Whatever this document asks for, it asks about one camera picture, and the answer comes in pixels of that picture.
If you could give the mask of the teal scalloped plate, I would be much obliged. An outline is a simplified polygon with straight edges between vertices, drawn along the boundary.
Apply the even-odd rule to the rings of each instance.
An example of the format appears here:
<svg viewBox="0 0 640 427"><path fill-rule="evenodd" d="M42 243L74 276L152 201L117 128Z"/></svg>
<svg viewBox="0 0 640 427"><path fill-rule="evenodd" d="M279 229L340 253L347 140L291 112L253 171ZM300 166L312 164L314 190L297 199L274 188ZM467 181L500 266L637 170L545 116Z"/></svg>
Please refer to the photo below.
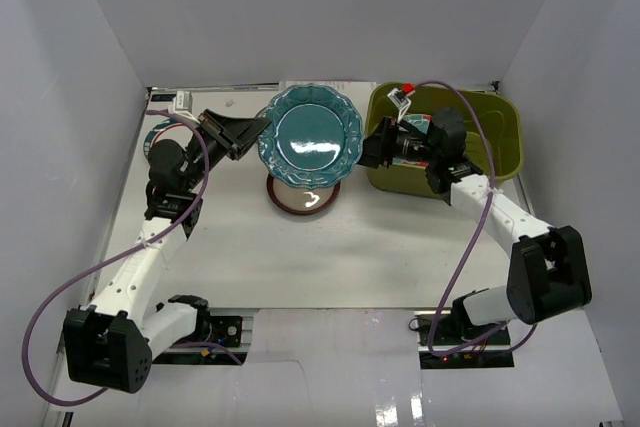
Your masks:
<svg viewBox="0 0 640 427"><path fill-rule="evenodd" d="M363 153L360 113L351 99L320 84L296 84L264 109L270 122L258 139L269 174L293 188L332 187L350 175Z"/></svg>

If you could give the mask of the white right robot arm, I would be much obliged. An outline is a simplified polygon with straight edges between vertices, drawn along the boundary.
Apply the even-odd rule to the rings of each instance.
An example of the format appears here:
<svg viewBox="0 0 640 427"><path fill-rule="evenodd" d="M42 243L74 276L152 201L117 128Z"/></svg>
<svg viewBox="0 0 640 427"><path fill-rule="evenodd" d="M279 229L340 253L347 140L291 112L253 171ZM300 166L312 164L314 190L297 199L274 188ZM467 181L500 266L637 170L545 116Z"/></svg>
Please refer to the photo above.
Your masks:
<svg viewBox="0 0 640 427"><path fill-rule="evenodd" d="M388 167L395 159L425 163L432 192L476 220L507 254L505 285L454 300L441 322L459 343L472 346L500 323L535 325L584 307L592 288L580 233L537 219L491 186L467 157L466 137L455 109L437 111L426 131L385 117L364 139L359 162L368 168Z"/></svg>

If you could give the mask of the red teal flower plate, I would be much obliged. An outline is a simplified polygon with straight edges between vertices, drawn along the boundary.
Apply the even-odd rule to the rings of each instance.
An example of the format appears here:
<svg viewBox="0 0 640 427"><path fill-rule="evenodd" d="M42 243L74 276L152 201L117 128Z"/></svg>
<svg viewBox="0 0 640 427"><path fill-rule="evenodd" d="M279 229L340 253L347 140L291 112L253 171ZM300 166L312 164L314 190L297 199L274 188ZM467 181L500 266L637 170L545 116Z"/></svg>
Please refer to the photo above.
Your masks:
<svg viewBox="0 0 640 427"><path fill-rule="evenodd" d="M402 121L415 127L421 133L426 134L430 123L430 116L427 114L406 114ZM393 159L393 164L422 169L425 169L428 166L428 163L424 161L409 160L400 157L395 157Z"/></svg>

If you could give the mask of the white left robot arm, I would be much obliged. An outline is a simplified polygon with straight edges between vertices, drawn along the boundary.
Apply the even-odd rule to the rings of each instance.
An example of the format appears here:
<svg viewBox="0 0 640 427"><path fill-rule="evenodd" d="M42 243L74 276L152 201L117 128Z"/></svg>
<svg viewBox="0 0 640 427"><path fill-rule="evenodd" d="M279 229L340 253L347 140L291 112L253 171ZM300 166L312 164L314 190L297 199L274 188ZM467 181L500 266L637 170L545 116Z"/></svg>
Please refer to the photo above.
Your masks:
<svg viewBox="0 0 640 427"><path fill-rule="evenodd" d="M147 207L132 253L107 286L63 323L74 382L138 392L154 359L177 343L204 344L212 331L207 300L175 295L147 308L172 258L195 230L208 174L223 158L241 159L269 126L264 117L231 118L210 110L188 123L187 146L161 139L148 150Z"/></svg>

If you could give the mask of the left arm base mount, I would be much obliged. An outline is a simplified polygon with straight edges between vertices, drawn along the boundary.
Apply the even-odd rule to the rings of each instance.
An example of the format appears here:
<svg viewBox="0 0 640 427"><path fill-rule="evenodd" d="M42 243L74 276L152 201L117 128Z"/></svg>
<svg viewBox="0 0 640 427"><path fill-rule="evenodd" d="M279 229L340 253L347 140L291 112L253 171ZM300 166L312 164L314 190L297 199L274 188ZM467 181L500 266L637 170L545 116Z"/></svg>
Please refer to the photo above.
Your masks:
<svg viewBox="0 0 640 427"><path fill-rule="evenodd" d="M243 318L241 316L213 316L206 342L215 343L231 351L234 360L225 351L204 347L201 363L204 365L242 365L247 357L248 347L243 344Z"/></svg>

